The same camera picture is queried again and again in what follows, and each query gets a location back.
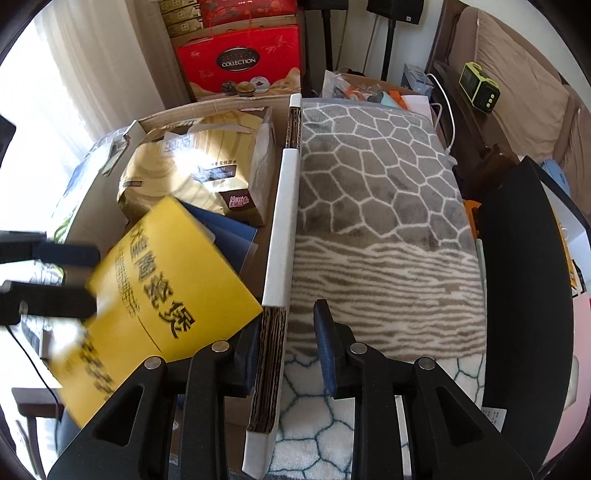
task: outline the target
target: folded blanket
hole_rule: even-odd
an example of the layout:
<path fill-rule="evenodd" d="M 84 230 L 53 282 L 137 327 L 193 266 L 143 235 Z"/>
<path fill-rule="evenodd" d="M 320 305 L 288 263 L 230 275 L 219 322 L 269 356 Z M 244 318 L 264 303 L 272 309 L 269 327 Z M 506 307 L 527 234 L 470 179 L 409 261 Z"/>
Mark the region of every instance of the folded blanket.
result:
<path fill-rule="evenodd" d="M 391 358 L 438 363 L 482 403 L 486 326 L 470 227 L 430 121 L 304 100 L 302 172 L 279 434 L 269 472 L 350 478 L 354 401 L 328 398 L 312 308 Z M 405 473 L 408 440 L 401 432 Z"/>

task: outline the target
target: orange object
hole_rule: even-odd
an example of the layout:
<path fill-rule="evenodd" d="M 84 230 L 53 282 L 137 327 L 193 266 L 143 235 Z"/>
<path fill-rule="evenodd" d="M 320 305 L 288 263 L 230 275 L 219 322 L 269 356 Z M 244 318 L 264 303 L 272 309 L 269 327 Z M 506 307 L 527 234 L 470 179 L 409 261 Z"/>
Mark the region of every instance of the orange object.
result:
<path fill-rule="evenodd" d="M 464 200 L 464 208 L 466 209 L 466 215 L 468 215 L 468 221 L 470 222 L 470 229 L 472 230 L 472 236 L 474 240 L 478 238 L 478 229 L 476 228 L 476 222 L 474 221 L 474 210 L 478 209 L 481 203 L 475 202 L 474 200 Z"/>
<path fill-rule="evenodd" d="M 399 104 L 405 110 L 408 110 L 408 107 L 407 107 L 406 103 L 404 102 L 404 100 L 402 99 L 402 96 L 400 95 L 400 92 L 397 92 L 396 90 L 390 90 L 389 91 L 389 94 L 390 94 L 390 97 L 392 97 L 393 100 L 397 104 Z"/>

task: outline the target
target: yellow paper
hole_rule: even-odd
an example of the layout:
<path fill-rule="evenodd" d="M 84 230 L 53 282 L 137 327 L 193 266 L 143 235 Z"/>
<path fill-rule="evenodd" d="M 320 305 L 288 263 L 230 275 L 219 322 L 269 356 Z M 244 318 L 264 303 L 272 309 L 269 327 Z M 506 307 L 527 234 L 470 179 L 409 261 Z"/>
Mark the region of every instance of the yellow paper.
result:
<path fill-rule="evenodd" d="M 185 208 L 150 211 L 89 281 L 97 315 L 83 340 L 50 362 L 60 396 L 82 427 L 149 356 L 167 362 L 228 339 L 262 308 Z"/>

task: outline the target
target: yellow-green radio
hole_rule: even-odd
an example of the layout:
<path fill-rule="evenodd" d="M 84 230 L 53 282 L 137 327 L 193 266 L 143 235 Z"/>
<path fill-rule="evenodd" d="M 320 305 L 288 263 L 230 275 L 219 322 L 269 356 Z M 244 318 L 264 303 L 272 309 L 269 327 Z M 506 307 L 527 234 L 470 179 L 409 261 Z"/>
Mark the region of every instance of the yellow-green radio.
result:
<path fill-rule="evenodd" d="M 478 108 L 484 113 L 492 112 L 501 95 L 499 84 L 488 78 L 481 66 L 473 61 L 466 63 L 460 77 L 460 86 L 468 95 L 474 108 Z"/>

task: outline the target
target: new label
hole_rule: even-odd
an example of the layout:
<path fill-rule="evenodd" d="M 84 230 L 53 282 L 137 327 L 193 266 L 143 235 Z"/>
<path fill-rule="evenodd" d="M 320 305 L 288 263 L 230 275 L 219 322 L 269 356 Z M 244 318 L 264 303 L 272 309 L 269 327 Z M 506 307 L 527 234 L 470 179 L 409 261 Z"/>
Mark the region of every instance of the new label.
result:
<path fill-rule="evenodd" d="M 234 47 L 217 56 L 217 66 L 229 72 L 241 72 L 253 68 L 260 59 L 261 56 L 252 48 Z"/>

